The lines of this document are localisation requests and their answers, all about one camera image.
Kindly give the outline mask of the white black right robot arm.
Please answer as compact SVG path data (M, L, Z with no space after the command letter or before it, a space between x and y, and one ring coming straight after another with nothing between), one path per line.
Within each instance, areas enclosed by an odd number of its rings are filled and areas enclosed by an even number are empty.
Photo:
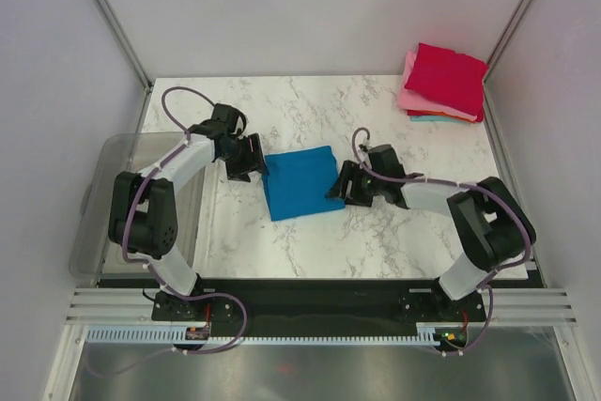
M519 255L528 256L536 232L506 185L497 177L457 183L408 174L390 145L367 150L368 162L345 161L326 197L370 208L373 199L406 210L427 210L452 219L462 254L430 289L432 313L452 319L468 296Z

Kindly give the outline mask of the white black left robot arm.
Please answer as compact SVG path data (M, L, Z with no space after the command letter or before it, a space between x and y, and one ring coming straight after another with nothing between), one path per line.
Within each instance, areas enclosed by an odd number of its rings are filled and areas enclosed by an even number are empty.
M154 320L198 320L206 309L201 277L177 248L177 193L207 166L222 161L231 181L268 173L259 135L244 133L246 116L217 103L211 117L193 125L175 147L143 170L116 176L108 238L123 259L155 276Z

